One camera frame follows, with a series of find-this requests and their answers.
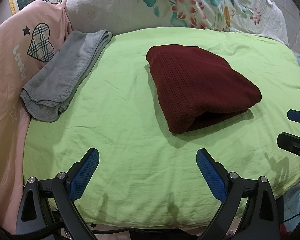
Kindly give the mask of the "dark red knit sweater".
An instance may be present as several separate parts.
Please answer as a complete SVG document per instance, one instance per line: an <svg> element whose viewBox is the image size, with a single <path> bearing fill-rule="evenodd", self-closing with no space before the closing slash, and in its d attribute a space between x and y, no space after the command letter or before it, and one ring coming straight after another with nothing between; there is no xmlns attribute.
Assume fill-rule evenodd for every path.
<svg viewBox="0 0 300 240"><path fill-rule="evenodd" d="M171 133L209 127L261 102L259 88L222 57L195 46L153 46L146 55Z"/></svg>

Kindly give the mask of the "grey folded towel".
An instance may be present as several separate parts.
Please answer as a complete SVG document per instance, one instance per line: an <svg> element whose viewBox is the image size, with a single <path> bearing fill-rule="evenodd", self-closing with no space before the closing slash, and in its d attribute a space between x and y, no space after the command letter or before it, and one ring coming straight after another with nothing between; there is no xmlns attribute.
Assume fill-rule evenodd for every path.
<svg viewBox="0 0 300 240"><path fill-rule="evenodd" d="M60 51L22 88L20 98L32 118L54 122L68 106L113 34L73 31Z"/></svg>

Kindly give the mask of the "white floral quilt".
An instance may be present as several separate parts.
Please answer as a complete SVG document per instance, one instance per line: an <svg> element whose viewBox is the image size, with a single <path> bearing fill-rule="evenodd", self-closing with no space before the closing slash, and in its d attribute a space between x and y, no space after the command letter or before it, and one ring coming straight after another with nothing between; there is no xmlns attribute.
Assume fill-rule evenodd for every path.
<svg viewBox="0 0 300 240"><path fill-rule="evenodd" d="M67 0L65 9L72 28L84 33L188 27L288 43L283 13L272 0Z"/></svg>

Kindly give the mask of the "light green bed sheet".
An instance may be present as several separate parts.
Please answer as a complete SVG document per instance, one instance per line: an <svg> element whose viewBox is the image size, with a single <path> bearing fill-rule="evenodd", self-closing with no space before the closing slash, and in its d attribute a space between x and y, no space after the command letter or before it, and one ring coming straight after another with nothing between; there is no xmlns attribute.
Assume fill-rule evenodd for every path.
<svg viewBox="0 0 300 240"><path fill-rule="evenodd" d="M146 61L149 48L165 44L198 46L221 56L257 85L261 102L214 126L173 135ZM300 111L300 67L280 42L182 27L125 33L107 45L57 121L30 122L23 175L53 178L93 147L100 163L75 202L86 222L204 226L220 202L197 167L201 148L243 178L267 177L275 197L300 180L300 158L276 144L282 132L300 137L300 124L287 119L290 109Z"/></svg>

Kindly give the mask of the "pink heart print quilt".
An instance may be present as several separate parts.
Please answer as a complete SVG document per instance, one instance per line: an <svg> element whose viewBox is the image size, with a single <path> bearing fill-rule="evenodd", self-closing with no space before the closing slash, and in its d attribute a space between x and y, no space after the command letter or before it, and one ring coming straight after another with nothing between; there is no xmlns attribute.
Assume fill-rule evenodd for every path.
<svg viewBox="0 0 300 240"><path fill-rule="evenodd" d="M15 233L23 195L30 123L20 93L71 33L66 1L36 0L0 25L0 226L9 233Z"/></svg>

